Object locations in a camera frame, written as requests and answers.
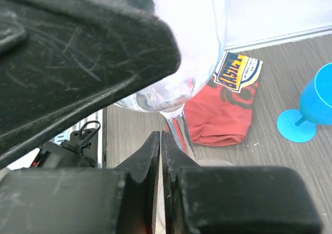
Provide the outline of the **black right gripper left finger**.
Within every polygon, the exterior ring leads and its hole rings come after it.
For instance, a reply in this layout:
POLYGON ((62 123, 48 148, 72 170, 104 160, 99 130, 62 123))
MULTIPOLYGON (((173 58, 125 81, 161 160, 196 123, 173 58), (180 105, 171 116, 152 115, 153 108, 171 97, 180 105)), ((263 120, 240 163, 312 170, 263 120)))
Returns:
POLYGON ((20 169, 1 180, 1 233, 154 233, 160 132, 112 169, 20 169))

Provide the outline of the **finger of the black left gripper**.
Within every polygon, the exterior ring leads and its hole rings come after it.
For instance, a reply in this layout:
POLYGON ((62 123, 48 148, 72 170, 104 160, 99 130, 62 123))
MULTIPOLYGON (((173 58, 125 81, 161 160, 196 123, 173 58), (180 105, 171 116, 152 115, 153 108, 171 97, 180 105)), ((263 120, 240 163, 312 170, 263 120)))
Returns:
POLYGON ((1 167, 181 61, 153 0, 1 0, 1 167))

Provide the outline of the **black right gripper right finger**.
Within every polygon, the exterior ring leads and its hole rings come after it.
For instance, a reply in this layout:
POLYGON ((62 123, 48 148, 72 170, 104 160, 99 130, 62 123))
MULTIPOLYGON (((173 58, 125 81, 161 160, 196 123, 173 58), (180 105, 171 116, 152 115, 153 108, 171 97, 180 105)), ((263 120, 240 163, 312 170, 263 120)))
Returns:
POLYGON ((167 233, 321 233, 301 176, 288 167, 202 167, 161 134, 167 233))

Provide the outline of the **light blue wine glass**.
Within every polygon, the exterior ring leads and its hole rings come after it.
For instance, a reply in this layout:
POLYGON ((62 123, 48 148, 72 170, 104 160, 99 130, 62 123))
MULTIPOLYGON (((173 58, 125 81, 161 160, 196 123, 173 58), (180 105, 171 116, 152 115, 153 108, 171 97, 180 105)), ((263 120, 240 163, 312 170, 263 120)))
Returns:
POLYGON ((277 118, 279 133, 289 141, 304 143, 316 134, 317 125, 331 125, 331 63, 320 68, 299 97, 299 108, 277 118))

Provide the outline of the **clear front wine glass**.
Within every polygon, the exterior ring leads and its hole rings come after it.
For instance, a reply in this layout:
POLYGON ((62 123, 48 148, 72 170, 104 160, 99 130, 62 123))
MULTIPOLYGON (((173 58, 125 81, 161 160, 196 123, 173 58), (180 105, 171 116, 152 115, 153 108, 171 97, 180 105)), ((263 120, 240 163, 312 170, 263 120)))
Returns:
POLYGON ((195 159, 184 106, 210 80, 224 51, 229 0, 153 0, 155 15, 171 28, 181 54, 176 73, 118 102, 138 112, 159 112, 178 147, 195 159))

